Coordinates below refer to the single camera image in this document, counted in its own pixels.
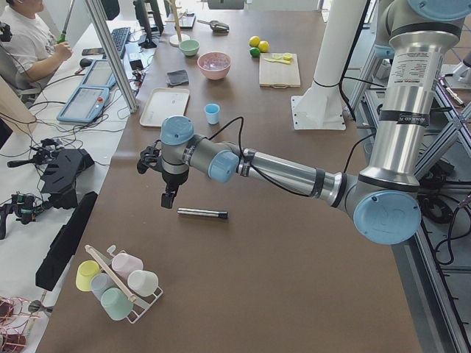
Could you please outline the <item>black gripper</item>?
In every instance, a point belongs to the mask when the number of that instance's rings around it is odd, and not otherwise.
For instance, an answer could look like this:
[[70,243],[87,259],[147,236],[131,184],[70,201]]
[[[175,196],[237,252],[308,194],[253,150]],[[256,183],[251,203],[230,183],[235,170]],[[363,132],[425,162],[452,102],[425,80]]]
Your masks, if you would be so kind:
[[161,194],[161,207],[171,209],[174,202],[174,192],[177,192],[179,186],[183,185],[187,181],[188,171],[178,174],[163,171],[162,177],[166,183],[166,192]]

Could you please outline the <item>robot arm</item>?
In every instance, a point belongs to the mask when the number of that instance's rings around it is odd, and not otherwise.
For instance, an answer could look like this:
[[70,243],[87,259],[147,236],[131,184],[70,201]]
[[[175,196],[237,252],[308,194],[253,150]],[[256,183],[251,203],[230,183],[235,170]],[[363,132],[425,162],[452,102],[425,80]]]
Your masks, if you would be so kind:
[[332,174],[262,152],[239,151],[197,135],[185,116],[161,128],[160,169],[166,182],[161,204],[170,208],[190,168],[219,182],[232,175],[258,177],[291,193],[322,199],[343,210],[356,229],[379,244],[397,244],[419,229],[422,219],[415,177],[419,148],[445,53],[460,39],[468,1],[388,1],[377,38],[394,52],[368,166],[358,175]]

